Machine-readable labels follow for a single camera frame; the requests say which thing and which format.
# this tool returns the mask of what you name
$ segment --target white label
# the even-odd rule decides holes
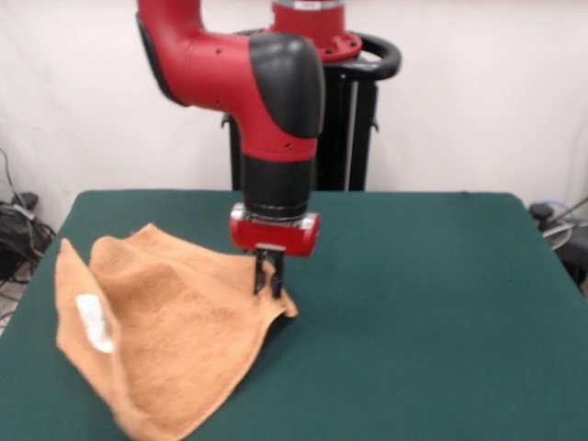
[[[98,296],[80,294],[75,298],[77,309],[84,323],[85,335],[92,346],[105,354],[114,352],[114,342],[108,335],[107,321]]]
[[[330,0],[326,2],[309,2],[305,0],[296,0],[294,2],[294,9],[299,11],[322,11],[325,9],[333,9],[334,7],[342,6],[345,3],[343,0]]]

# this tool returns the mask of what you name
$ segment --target black joint cover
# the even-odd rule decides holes
[[[251,62],[259,92],[272,120],[297,138],[322,130],[325,88],[322,61],[302,36],[262,32],[250,37]]]

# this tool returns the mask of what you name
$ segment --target towel tag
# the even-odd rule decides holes
[[[84,323],[85,334],[92,346],[105,354],[114,352],[114,341],[108,335],[107,321],[100,299],[95,294],[80,294],[75,298]]]

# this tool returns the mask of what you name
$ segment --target red cylinder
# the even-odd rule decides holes
[[[345,30],[344,0],[274,0],[272,8],[269,30],[303,35],[323,62],[350,60],[361,52],[361,38]]]

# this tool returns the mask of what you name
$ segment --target black metal stand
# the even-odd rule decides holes
[[[313,190],[364,191],[368,174],[369,144],[378,105],[377,82],[400,69],[401,54],[391,43],[358,34],[363,50],[380,57],[369,62],[324,65],[326,106],[313,173]],[[232,189],[241,190],[241,136],[235,120],[225,116],[231,139]]]

